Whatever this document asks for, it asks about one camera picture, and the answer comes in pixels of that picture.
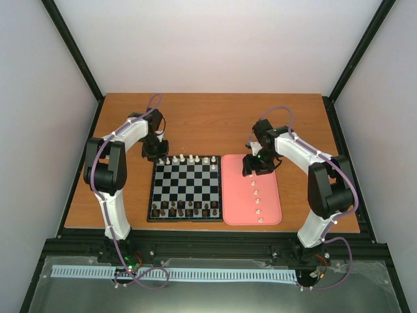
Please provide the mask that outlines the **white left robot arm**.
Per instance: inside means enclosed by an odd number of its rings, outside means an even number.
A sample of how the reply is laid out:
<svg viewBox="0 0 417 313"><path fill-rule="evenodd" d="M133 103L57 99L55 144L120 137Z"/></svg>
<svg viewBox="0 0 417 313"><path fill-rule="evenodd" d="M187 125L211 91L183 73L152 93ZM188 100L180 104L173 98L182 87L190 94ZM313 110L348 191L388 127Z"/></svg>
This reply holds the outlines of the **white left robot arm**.
<svg viewBox="0 0 417 313"><path fill-rule="evenodd" d="M92 137L86 144L83 179L100 204L105 236L117 240L112 253L124 263L136 254L135 245L125 240L131 230L123 202L128 175L126 154L136 143L141 143L143 158L163 162L169 151L164 131L159 129L163 120L157 109L133 113L118 129L101 138Z"/></svg>

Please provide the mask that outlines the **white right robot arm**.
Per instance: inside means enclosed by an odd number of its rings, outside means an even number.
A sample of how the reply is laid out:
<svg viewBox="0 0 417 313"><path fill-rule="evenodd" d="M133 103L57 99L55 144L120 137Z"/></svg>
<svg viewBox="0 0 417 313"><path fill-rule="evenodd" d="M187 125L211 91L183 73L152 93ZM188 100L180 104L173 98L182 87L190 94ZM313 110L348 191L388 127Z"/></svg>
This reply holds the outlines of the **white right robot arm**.
<svg viewBox="0 0 417 313"><path fill-rule="evenodd" d="M242 160L242 175L273 173L285 157L308 176L310 211L297 232L289 255L298 264L306 264L325 242L338 218L358 207L358 195L352 183L351 166L343 156L320 152L300 139L288 126L274 128L266 119L252 127L257 141L246 147L252 152Z"/></svg>

